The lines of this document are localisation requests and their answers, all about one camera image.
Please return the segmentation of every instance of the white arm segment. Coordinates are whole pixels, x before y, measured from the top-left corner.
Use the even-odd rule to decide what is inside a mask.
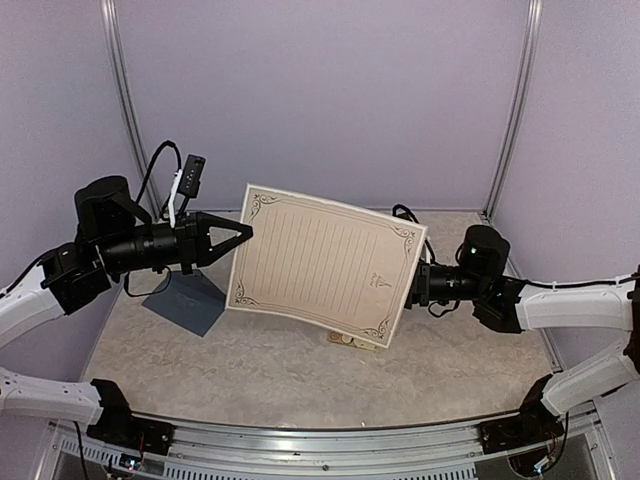
[[[544,388],[542,404],[553,415],[639,380],[633,361],[623,351],[627,342],[619,341],[575,367],[554,375]]]
[[[0,367],[0,416],[61,418],[94,425],[102,415],[100,395],[90,383],[25,377]]]
[[[6,296],[0,298],[0,348],[25,332],[64,315],[44,280],[33,267]],[[0,415],[62,418],[94,424],[102,414],[100,395],[89,383],[67,383],[18,375],[0,367]]]
[[[603,327],[633,330],[631,300],[635,282],[612,286],[544,289],[527,285],[516,313],[523,330],[554,327]]]
[[[5,297],[0,298],[0,348],[43,323],[64,315],[44,280],[41,266],[33,267]]]
[[[635,282],[571,289],[525,286],[516,304],[520,328],[603,327],[633,330],[631,299]],[[554,375],[546,384],[542,404],[562,415],[572,407],[640,379],[619,341],[575,367]]]

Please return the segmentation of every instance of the table surface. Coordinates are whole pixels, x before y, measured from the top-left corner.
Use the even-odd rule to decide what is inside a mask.
[[[475,213],[417,215],[447,264],[480,223]],[[225,236],[212,230],[212,238]],[[223,291],[231,262],[229,254],[203,269]],[[136,272],[132,290],[153,290],[162,278]],[[491,332],[469,302],[441,319],[405,310],[391,347],[369,352],[329,343],[314,325],[239,311],[224,312],[201,338],[143,300],[120,294],[85,378],[114,380],[133,410],[166,417],[299,428],[454,421],[518,408],[550,372],[537,332]]]

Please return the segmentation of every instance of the blue cloth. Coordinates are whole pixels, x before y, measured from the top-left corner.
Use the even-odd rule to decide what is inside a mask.
[[[155,291],[161,290],[162,282]],[[148,296],[142,306],[176,325],[204,337],[224,312],[225,294],[200,270],[192,275],[173,272],[167,289]]]

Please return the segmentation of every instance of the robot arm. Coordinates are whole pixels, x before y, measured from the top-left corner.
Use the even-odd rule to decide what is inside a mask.
[[[559,416],[640,379],[640,272],[602,281],[540,284],[503,275],[509,248],[494,229],[469,228],[457,266],[419,264],[405,306],[470,300],[473,315],[500,333],[555,327],[632,333],[629,342],[616,342],[567,371],[538,380],[516,417],[481,424],[485,453],[560,436]]]
[[[204,159],[190,155],[172,188],[185,201],[171,223],[151,222],[150,215],[129,195],[126,179],[99,179],[75,195],[78,232],[74,242],[36,259],[12,285],[0,291],[0,348],[29,330],[70,315],[111,288],[122,275],[152,269],[160,273],[180,265],[207,266],[252,236],[252,229],[203,212],[185,212],[197,195]],[[212,245],[209,229],[238,234]],[[136,418],[118,386],[107,380],[68,383],[26,377],[0,367],[0,414],[59,418],[89,426],[91,437],[166,454],[173,427]]]

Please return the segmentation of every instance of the certificate paper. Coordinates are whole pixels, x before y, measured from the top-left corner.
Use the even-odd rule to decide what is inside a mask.
[[[299,193],[249,185],[227,308],[310,322],[389,347],[426,227]]]

